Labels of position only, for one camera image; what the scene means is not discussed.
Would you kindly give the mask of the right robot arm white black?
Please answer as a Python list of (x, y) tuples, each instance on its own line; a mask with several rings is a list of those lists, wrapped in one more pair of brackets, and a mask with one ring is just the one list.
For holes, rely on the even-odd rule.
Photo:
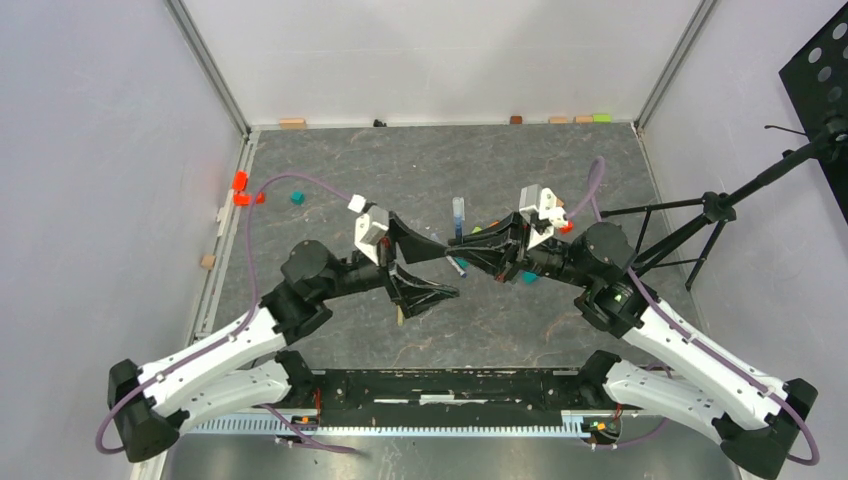
[(598, 222), (574, 241), (541, 235), (522, 216), (449, 243), (461, 258), (500, 281), (532, 272), (581, 288), (575, 305), (596, 329), (637, 347), (673, 370), (654, 376), (616, 355), (598, 352), (577, 382), (591, 408), (610, 401), (658, 413), (715, 442), (741, 469), (775, 479), (792, 459), (817, 389), (754, 368), (679, 315), (628, 273), (632, 249), (622, 228)]

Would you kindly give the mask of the blue white pen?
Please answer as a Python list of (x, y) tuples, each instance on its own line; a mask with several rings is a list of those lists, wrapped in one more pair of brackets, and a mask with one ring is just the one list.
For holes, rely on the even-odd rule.
[[(436, 243), (440, 242), (440, 238), (435, 232), (431, 233), (430, 237)], [(460, 263), (456, 259), (449, 255), (446, 255), (445, 259), (461, 278), (467, 277), (467, 271), (460, 265)]]

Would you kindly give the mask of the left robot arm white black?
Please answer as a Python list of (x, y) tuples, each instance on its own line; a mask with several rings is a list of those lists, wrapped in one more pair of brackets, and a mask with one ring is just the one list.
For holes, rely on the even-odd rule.
[(182, 434), (211, 418), (241, 408), (283, 400), (306, 405), (314, 381), (297, 355), (286, 354), (256, 369), (243, 365), (311, 335), (332, 316), (327, 301), (382, 288), (405, 317), (458, 296), (456, 288), (418, 278), (409, 264), (444, 257), (444, 244), (409, 229), (394, 213), (378, 207), (355, 221), (355, 249), (334, 255), (317, 240), (296, 244), (283, 263), (283, 280), (254, 297), (248, 311), (203, 340), (159, 360), (138, 365), (130, 359), (108, 373), (106, 425), (121, 444), (105, 454), (123, 453), (131, 463), (169, 449)]

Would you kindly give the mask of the dark blue pen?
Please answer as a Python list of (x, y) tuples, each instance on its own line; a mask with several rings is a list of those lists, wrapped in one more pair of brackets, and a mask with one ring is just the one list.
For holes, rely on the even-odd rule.
[(461, 241), (464, 236), (465, 222), (465, 199), (463, 197), (457, 196), (452, 199), (452, 218), (455, 239)]

